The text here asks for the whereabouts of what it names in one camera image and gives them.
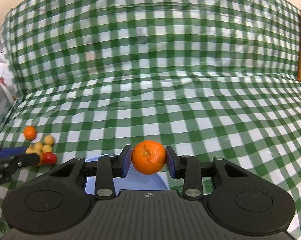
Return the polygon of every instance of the gingham cloth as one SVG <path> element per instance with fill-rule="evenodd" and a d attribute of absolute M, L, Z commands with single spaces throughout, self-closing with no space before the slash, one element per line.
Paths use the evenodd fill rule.
<path fill-rule="evenodd" d="M 34 125 L 59 163 L 146 139 L 222 156 L 292 195 L 301 239 L 299 15 L 285 0 L 25 0 L 3 24 L 19 98 L 0 145 L 29 145 Z M 0 237 L 7 190 L 48 169 L 0 186 Z"/>

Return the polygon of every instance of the small yellow fruit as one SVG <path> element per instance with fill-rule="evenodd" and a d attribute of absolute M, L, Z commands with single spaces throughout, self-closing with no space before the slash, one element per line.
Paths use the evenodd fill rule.
<path fill-rule="evenodd" d="M 44 143 L 48 145 L 54 145 L 55 143 L 54 137 L 51 135 L 47 135 L 44 139 Z"/>
<path fill-rule="evenodd" d="M 32 147 L 32 146 L 29 146 L 27 149 L 26 149 L 26 152 L 25 152 L 26 154 L 28 154 L 28 153 L 34 153 L 34 147 Z"/>
<path fill-rule="evenodd" d="M 43 144 L 41 142 L 37 142 L 34 144 L 34 148 L 37 150 L 42 150 Z"/>
<path fill-rule="evenodd" d="M 45 144 L 42 148 L 43 153 L 52 152 L 52 147 L 48 144 Z"/>

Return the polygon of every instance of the black tool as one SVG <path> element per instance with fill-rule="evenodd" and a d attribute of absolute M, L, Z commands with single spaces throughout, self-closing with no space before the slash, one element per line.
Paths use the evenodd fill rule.
<path fill-rule="evenodd" d="M 1 148 L 0 147 L 0 184 L 8 182 L 12 179 L 12 175 L 18 168 L 34 166 L 39 164 L 40 157 L 36 153 L 32 154 L 16 154 L 20 153 L 21 150 L 25 153 L 26 148 Z"/>
<path fill-rule="evenodd" d="M 7 193 L 3 215 L 12 228 L 4 240 L 62 239 L 293 239 L 287 228 L 295 213 L 283 189 L 216 157 L 212 163 L 177 156 L 166 148 L 176 190 L 122 190 L 114 177 L 125 177 L 131 147 L 96 162 L 76 157 Z M 87 176 L 96 176 L 95 194 L 84 191 Z M 211 177 L 213 192 L 203 195 L 202 177 Z"/>

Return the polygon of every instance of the orange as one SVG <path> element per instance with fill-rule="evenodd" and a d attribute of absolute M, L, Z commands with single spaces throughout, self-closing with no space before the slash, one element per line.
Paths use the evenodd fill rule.
<path fill-rule="evenodd" d="M 132 151 L 132 164 L 140 173 L 151 175 L 159 172 L 166 163 L 163 145 L 155 141 L 143 141 Z"/>
<path fill-rule="evenodd" d="M 32 141 L 37 136 L 37 131 L 34 126 L 27 126 L 24 129 L 24 136 L 28 141 Z"/>

